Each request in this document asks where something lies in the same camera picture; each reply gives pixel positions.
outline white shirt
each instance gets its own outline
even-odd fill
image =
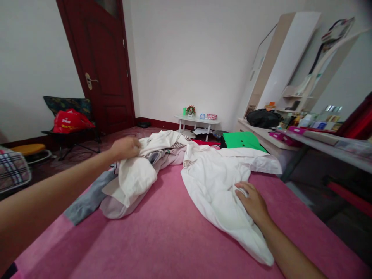
[[[279,161],[252,148],[223,148],[189,143],[181,171],[186,189],[200,213],[235,238],[258,262],[273,265],[265,239],[236,196],[235,183],[251,171],[281,174]]]

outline black bag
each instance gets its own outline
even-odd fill
[[[270,129],[276,127],[280,123],[282,116],[273,110],[267,111],[265,108],[252,111],[247,115],[247,121],[250,125]]]

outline red plastic bag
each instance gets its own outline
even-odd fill
[[[60,110],[54,119],[53,132],[69,134],[93,127],[95,127],[94,124],[84,114],[74,109]]]

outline small pink box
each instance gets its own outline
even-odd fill
[[[207,114],[207,119],[209,119],[209,120],[217,120],[217,114]]]
[[[283,135],[283,141],[286,143],[286,145],[289,145],[289,146],[294,146],[294,147],[300,147],[302,146],[302,143],[295,140],[295,139],[292,139],[286,135]]]
[[[304,132],[308,131],[306,129],[302,129],[302,128],[294,127],[294,126],[290,126],[288,128],[288,130],[291,131],[291,132],[294,132],[296,134],[303,134]]]
[[[279,141],[284,141],[283,140],[284,134],[282,134],[282,133],[279,133],[279,132],[270,132],[269,135],[272,136],[273,138],[276,138]]]

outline mirror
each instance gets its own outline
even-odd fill
[[[338,42],[313,73],[302,110],[319,114],[329,105],[342,107],[339,121],[345,121],[372,91],[372,30]]]

